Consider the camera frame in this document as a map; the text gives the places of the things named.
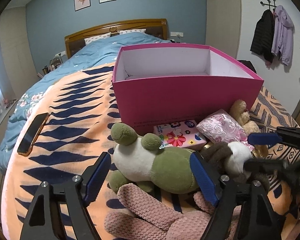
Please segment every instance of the black jacket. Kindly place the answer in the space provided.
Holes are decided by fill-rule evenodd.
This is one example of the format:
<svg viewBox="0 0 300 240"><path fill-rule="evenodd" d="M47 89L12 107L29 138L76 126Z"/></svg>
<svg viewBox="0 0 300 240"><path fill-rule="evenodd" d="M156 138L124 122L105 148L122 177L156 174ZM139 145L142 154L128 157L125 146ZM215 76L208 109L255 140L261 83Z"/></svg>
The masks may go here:
<svg viewBox="0 0 300 240"><path fill-rule="evenodd" d="M274 17L268 9L263 12L261 19L257 22L250 51L263 55L265 60L272 63L273 54L271 53L274 36Z"/></svg>

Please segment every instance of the bed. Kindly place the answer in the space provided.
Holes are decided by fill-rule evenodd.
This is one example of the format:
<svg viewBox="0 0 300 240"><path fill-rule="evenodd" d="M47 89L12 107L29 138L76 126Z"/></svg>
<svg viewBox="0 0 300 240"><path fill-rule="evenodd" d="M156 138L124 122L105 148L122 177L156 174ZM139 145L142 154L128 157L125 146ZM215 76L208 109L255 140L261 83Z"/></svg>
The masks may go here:
<svg viewBox="0 0 300 240"><path fill-rule="evenodd" d="M131 28L136 26L143 28L142 23L138 24ZM161 37L166 38L165 20L160 19L155 24L155 27L161 26ZM113 24L109 24L105 29L104 26L95 27L66 37L67 53L72 57L64 65L75 69L79 63L84 63L86 66L64 75L63 78L61 76L55 79L49 78L53 82L57 80L58 82L54 85L52 83L46 85L46 91L32 107L28 120L24 118L25 125L19 130L20 136L16 138L15 146L11 150L11 159L2 190L2 230L8 240L19 240L27 209L40 182L48 181L51 184L63 182L76 174L82 174L87 166L97 160L101 152L113 154L115 143L111 138L110 129L114 123L121 121L112 88L112 71L116 54L122 45L135 44L135 42L167 42L142 33L130 33L125 34L129 42L126 40L123 42L121 40L123 37L114 36L104 41L92 42L87 46L83 45L82 39L89 35L107 33L109 30L115 33L119 28L124 28L122 25L113 27ZM17 146L29 124L37 114L44 112L50 112L51 116L38 137L31 155L29 157L18 155ZM265 87L261 88L250 110L250 117L257 122L263 132L271 132L277 126L298 126ZM268 148L268 158L286 159L290 163L300 158L300 151L291 147L271 145ZM111 171L114 170L116 167L112 164ZM290 205L295 204L290 198L290 189L275 177L270 177L270 183L271 191L268 196L274 210L279 214L282 239L290 240L300 212L297 209L283 216ZM174 195L158 188L155 189L154 194L165 205L179 212L194 209L191 194ZM88 207L91 219L103 240L115 238L106 233L103 222L109 211L118 209L128 212L109 188L106 178L96 201ZM66 206L61 205L61 211L67 237L73 240L75 235Z"/></svg>
<svg viewBox="0 0 300 240"><path fill-rule="evenodd" d="M118 31L146 29L146 34L129 33L118 35ZM86 47L85 38L111 33L108 39L102 39L95 45ZM58 69L47 74L31 87L19 100L14 114L8 121L8 127L0 144L0 172L5 174L9 159L21 129L32 113L33 108L42 99L46 90L61 78L77 71L96 65L114 62L121 46L169 42L167 41L166 19L138 19L95 26L65 37L66 53L69 58Z"/></svg>

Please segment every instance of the brown teddy bear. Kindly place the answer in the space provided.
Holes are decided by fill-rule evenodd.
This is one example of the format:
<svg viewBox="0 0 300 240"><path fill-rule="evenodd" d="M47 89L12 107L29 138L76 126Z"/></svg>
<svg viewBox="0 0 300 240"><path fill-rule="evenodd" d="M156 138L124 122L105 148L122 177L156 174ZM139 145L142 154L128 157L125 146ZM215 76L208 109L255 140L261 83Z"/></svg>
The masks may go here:
<svg viewBox="0 0 300 240"><path fill-rule="evenodd" d="M250 135L253 132L260 132L258 125L250 120L249 111L247 110L247 104L243 100L237 100L230 108L229 115L231 115L241 127L244 129L246 135ZM255 157L267 157L269 154L268 147L266 145L254 145L255 149L252 151Z"/></svg>

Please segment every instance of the hanging clothes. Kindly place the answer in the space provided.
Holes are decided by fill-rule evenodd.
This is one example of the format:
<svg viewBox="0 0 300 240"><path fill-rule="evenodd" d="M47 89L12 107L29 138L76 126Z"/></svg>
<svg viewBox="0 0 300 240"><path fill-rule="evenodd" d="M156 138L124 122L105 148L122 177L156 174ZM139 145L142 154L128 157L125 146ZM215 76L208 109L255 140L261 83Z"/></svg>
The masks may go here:
<svg viewBox="0 0 300 240"><path fill-rule="evenodd" d="M289 65L293 52L293 22L282 5L275 9L274 39L271 52Z"/></svg>
<svg viewBox="0 0 300 240"><path fill-rule="evenodd" d="M274 17L271 10L265 10L257 22L250 51L263 55L266 61L272 63L274 58L271 53L274 36Z"/></svg>

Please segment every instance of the blue gripper pad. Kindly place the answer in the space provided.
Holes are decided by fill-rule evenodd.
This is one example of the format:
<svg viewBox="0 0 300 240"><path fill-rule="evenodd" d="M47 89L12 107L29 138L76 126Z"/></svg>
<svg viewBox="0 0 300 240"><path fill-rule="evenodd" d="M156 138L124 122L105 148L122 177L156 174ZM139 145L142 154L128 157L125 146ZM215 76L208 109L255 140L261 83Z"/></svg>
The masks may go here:
<svg viewBox="0 0 300 240"><path fill-rule="evenodd" d="M275 145L281 143L282 138L276 133L251 133L248 136L248 143L251 145Z"/></svg>
<svg viewBox="0 0 300 240"><path fill-rule="evenodd" d="M217 206L219 199L216 196L215 185L208 176L205 169L202 167L200 161L195 154L190 155L190 168L198 182L198 185L202 191L204 199L209 201L213 206Z"/></svg>
<svg viewBox="0 0 300 240"><path fill-rule="evenodd" d="M96 171L93 173L91 179L87 184L87 193L83 200L85 206L89 206L90 203L94 202L99 194L99 191L106 179L111 165L111 156L107 154L102 160Z"/></svg>

